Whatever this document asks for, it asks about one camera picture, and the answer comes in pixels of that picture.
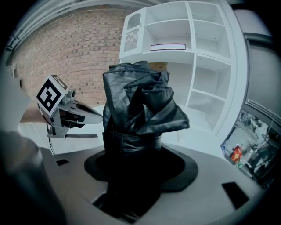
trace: white bookshelf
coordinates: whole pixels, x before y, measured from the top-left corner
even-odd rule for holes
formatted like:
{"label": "white bookshelf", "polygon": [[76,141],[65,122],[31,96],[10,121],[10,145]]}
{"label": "white bookshelf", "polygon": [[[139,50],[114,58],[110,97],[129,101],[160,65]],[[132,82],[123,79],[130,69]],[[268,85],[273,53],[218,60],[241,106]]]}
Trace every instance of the white bookshelf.
{"label": "white bookshelf", "polygon": [[[226,24],[213,3],[177,1],[141,9],[125,19],[120,61],[167,62],[174,100],[191,127],[218,132],[236,75]],[[158,44],[185,44],[186,49],[152,51]]]}

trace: red object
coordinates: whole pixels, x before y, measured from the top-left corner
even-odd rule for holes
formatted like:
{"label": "red object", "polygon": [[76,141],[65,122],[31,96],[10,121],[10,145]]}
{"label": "red object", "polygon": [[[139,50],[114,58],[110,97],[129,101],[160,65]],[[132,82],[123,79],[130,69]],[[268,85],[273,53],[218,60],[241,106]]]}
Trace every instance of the red object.
{"label": "red object", "polygon": [[231,159],[234,162],[236,162],[237,160],[239,160],[241,158],[241,156],[242,156],[242,147],[238,145],[234,148],[234,151],[231,155]]}

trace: robotic arm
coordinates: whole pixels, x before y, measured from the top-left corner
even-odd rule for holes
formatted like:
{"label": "robotic arm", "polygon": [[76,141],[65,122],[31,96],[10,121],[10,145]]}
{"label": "robotic arm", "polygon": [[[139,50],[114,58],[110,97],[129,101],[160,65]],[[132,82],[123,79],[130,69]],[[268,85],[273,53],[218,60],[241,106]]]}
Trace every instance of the robotic arm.
{"label": "robotic arm", "polygon": [[102,122],[102,115],[90,106],[75,100],[71,90],[57,75],[49,75],[39,90],[36,101],[51,125],[47,137],[64,138],[70,128]]}

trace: red brick wall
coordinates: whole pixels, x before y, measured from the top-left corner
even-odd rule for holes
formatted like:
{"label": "red brick wall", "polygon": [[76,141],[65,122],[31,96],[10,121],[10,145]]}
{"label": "red brick wall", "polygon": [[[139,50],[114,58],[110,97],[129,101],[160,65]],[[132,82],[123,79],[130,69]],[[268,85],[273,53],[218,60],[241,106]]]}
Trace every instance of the red brick wall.
{"label": "red brick wall", "polygon": [[102,5],[69,12],[37,29],[14,52],[16,76],[34,97],[49,74],[57,74],[90,106],[106,101],[102,74],[119,63],[125,17],[134,8]]}

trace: crumpled black bag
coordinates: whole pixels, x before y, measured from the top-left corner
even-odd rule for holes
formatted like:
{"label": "crumpled black bag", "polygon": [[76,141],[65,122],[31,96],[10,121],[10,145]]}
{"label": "crumpled black bag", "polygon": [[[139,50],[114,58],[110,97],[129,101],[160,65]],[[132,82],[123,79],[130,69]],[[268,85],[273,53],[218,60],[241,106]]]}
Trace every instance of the crumpled black bag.
{"label": "crumpled black bag", "polygon": [[161,160],[161,134],[189,128],[189,119],[173,100],[169,73],[149,69],[146,61],[110,66],[103,80],[110,180],[100,209],[135,222],[159,198],[163,168],[173,165]]}
{"label": "crumpled black bag", "polygon": [[[152,146],[160,149],[162,133],[189,128],[188,117],[173,99],[167,71],[149,69],[147,61],[123,63],[110,66],[103,80],[107,153],[134,152]],[[109,142],[117,148],[108,149]]]}

